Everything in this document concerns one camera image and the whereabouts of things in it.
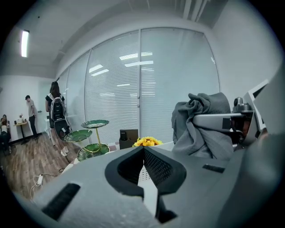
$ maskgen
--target glass wall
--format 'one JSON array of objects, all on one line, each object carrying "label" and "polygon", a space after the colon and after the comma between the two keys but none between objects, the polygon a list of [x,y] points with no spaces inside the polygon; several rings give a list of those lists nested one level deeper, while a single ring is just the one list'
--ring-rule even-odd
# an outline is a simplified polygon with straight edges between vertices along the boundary
[{"label": "glass wall", "polygon": [[87,62],[90,51],[77,59],[69,68],[66,85],[66,119],[72,131],[84,129],[81,124],[85,122],[84,111],[84,84]]},{"label": "glass wall", "polygon": [[176,103],[220,91],[214,58],[202,33],[174,28],[142,30],[141,52],[141,136],[170,142]]},{"label": "glass wall", "polygon": [[[202,33],[152,28],[140,34],[101,43],[60,76],[72,130],[82,129],[85,120],[106,119],[110,123],[98,130],[102,143],[118,142],[123,129],[170,142],[176,103],[189,101],[189,93],[220,91],[216,62]],[[95,134],[91,142],[97,142]]]},{"label": "glass wall", "polygon": [[[138,32],[106,41],[91,50],[85,81],[86,120],[105,119],[99,128],[103,143],[119,140],[121,129],[138,128]],[[97,143],[95,134],[92,143]]]},{"label": "glass wall", "polygon": [[58,86],[59,91],[62,94],[62,96],[66,99],[66,83],[67,83],[67,75],[68,75],[68,69],[67,68],[59,77],[58,79]]}]

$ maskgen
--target jeans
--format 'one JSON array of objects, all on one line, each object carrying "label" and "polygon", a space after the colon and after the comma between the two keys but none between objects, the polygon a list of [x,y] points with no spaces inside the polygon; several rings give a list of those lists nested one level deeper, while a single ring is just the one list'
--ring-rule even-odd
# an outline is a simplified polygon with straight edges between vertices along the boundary
[{"label": "jeans", "polygon": [[36,131],[36,127],[35,127],[35,116],[29,117],[29,121],[31,123],[31,129],[32,129],[34,138],[36,138],[37,137],[37,131]]},{"label": "jeans", "polygon": [[0,135],[0,143],[4,143],[4,150],[8,149],[9,147],[9,135],[6,131],[2,131]]}]

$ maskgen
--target gray cloth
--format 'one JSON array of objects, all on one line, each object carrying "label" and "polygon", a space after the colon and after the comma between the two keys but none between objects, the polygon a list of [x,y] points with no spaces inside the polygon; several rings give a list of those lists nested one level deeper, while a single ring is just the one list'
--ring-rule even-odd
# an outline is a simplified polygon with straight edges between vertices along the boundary
[{"label": "gray cloth", "polygon": [[30,102],[27,102],[27,106],[28,106],[28,116],[32,117],[34,115],[33,109],[32,109],[32,107],[35,107],[34,101],[30,99]]},{"label": "gray cloth", "polygon": [[195,127],[192,118],[198,114],[230,113],[230,105],[223,93],[213,95],[189,94],[188,102],[176,104],[172,113],[174,147],[172,152],[197,157],[229,160],[233,154],[229,136],[214,130]]}]

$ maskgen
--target power strip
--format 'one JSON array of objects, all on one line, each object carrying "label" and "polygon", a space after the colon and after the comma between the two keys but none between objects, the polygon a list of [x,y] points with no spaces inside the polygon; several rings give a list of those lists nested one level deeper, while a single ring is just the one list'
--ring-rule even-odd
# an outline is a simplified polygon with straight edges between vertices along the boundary
[{"label": "power strip", "polygon": [[42,185],[43,184],[43,175],[40,174],[39,179],[37,180],[37,185]]}]

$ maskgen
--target woman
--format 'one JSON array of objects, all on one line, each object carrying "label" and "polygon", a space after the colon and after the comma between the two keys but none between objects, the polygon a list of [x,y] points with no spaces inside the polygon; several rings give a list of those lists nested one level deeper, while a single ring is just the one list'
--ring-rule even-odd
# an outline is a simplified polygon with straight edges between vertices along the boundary
[{"label": "woman", "polygon": [[7,150],[9,148],[9,153],[11,153],[11,147],[9,146],[9,140],[11,138],[10,136],[10,125],[7,121],[7,116],[4,114],[2,119],[1,119],[1,124],[0,124],[0,128],[1,128],[1,135],[0,135],[0,143],[4,144],[4,150]]},{"label": "woman", "polygon": [[65,153],[68,153],[68,149],[67,149],[67,147],[65,146],[65,143],[58,139],[58,136],[57,136],[57,134],[56,134],[56,132],[55,132],[55,129],[54,129],[54,121],[53,121],[53,120],[51,119],[51,117],[50,117],[50,106],[51,106],[53,100],[54,100],[55,98],[57,98],[57,97],[60,97],[61,100],[62,100],[62,102],[64,103],[64,100],[65,100],[65,99],[64,99],[64,97],[61,95],[61,93],[59,92],[59,86],[58,86],[58,83],[57,83],[56,81],[54,81],[54,82],[52,83],[52,85],[51,85],[49,91],[50,91],[50,93],[45,97],[45,110],[46,110],[47,112],[49,112],[49,125],[50,125],[50,128],[51,128],[51,130],[52,130],[52,137],[53,137],[54,139],[57,139],[57,140],[55,140],[56,145],[57,145],[57,149],[58,149],[59,151],[61,151],[62,148],[63,148],[63,151],[64,151]]}]

